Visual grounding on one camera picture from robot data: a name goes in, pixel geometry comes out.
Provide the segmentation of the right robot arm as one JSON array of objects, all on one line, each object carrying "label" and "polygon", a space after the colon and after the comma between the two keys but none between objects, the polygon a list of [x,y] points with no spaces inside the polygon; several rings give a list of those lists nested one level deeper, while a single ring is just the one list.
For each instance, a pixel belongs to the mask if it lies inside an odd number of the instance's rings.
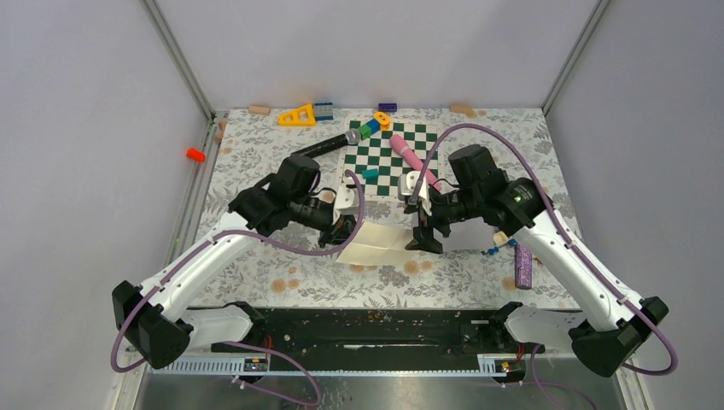
[{"label": "right robot arm", "polygon": [[582,243],[557,213],[549,213],[546,196],[531,179],[509,180],[489,150],[473,144],[449,157],[458,182],[455,190],[439,193],[423,184],[412,200],[417,173],[409,173],[399,188],[406,214],[417,216],[408,250],[440,254],[436,233],[448,237],[451,226],[482,219],[530,250],[574,298],[579,313],[553,312],[521,302],[509,302],[490,319],[489,338],[500,351],[520,343],[539,343],[569,350],[590,371],[612,376],[668,314],[657,296],[642,297],[616,278]]}]

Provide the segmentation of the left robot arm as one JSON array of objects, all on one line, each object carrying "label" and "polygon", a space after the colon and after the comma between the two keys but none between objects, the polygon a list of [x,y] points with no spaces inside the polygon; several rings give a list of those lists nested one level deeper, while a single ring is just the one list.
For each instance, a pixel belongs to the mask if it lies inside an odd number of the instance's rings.
[{"label": "left robot arm", "polygon": [[115,372],[143,363],[161,369],[188,349],[236,343],[253,351],[265,339],[263,325],[241,302],[193,308],[213,279],[249,250],[268,244],[298,255],[343,251],[362,225],[364,189],[347,170],[333,203],[313,194],[319,164],[303,155],[285,158],[278,170],[240,191],[218,222],[170,265],[141,284],[124,280],[112,292],[118,334],[110,355]]}]

